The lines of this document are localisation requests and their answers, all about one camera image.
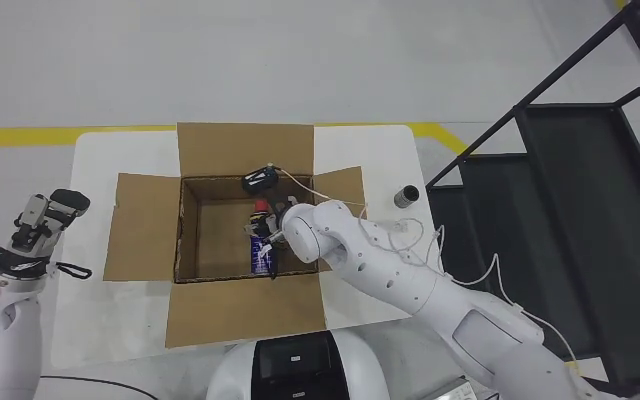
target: floor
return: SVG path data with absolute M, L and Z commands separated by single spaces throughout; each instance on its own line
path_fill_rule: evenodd
M 434 121 L 470 143 L 614 8 L 610 0 L 9 2 L 0 13 L 0 127 Z M 639 86 L 639 57 L 616 34 L 539 100 L 617 99 Z M 640 132 L 640 104 L 625 111 Z M 431 138 L 416 145 L 425 180 L 454 156 Z M 509 125 L 481 151 L 521 148 Z M 72 146 L 0 148 L 0 236 L 30 194 L 69 184 L 72 159 Z M 53 301 L 55 285 L 47 291 Z M 52 307 L 44 307 L 47 326 Z M 393 399 L 462 374 L 410 321 L 357 330 L 381 359 Z M 203 399 L 223 352 L 62 372 Z M 37 398 L 140 398 L 98 389 L 44 382 Z

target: open cardboard box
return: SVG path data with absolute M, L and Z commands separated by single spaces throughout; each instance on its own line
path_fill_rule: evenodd
M 360 168 L 313 176 L 310 125 L 180 123 L 177 132 L 181 177 L 120 174 L 103 279 L 173 282 L 168 348 L 326 329 L 318 278 L 326 266 L 284 251 L 278 278 L 251 274 L 243 226 L 255 199 L 240 177 L 272 162 L 364 203 Z M 286 177 L 278 189 L 316 200 Z

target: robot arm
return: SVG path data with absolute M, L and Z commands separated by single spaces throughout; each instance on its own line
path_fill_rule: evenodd
M 469 376 L 506 399 L 617 398 L 595 390 L 542 346 L 542 330 L 521 309 L 463 288 L 418 260 L 411 265 L 411 252 L 385 250 L 392 247 L 387 232 L 359 221 L 340 201 L 292 207 L 282 233 L 302 261 L 325 259 L 356 289 L 436 331 Z
M 50 199 L 32 196 L 15 221 L 17 232 L 0 248 L 0 400 L 31 400 L 35 395 L 42 369 L 37 295 L 45 287 L 62 231 L 88 207 L 86 197 L 69 190 L 56 190 Z M 84 272 L 76 276 L 90 276 Z

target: yellow line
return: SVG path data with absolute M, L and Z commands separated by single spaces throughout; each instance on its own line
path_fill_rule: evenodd
M 349 122 L 337 124 L 317 124 L 318 126 L 362 126 L 362 125 L 406 125 L 413 132 L 415 137 L 430 137 L 456 154 L 462 153 L 468 146 L 456 135 L 449 132 L 442 125 L 436 122 Z
M 175 125 L 74 126 L 66 128 L 0 128 L 0 147 L 71 146 L 87 132 L 170 131 Z
M 319 124 L 320 126 L 355 125 L 407 125 L 415 137 L 430 137 L 442 143 L 456 154 L 460 154 L 467 145 L 442 125 L 433 122 L 406 123 L 342 123 Z M 137 126 L 76 126 L 56 128 L 0 128 L 0 147 L 17 146 L 72 146 L 87 132 L 129 132 L 129 131 L 170 131 L 175 125 L 137 125 Z

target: small cylinder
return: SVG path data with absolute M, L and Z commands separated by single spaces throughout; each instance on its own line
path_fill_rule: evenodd
M 418 188 L 413 185 L 407 185 L 393 196 L 393 202 L 398 208 L 407 208 L 415 203 L 419 197 L 420 192 L 418 192 Z

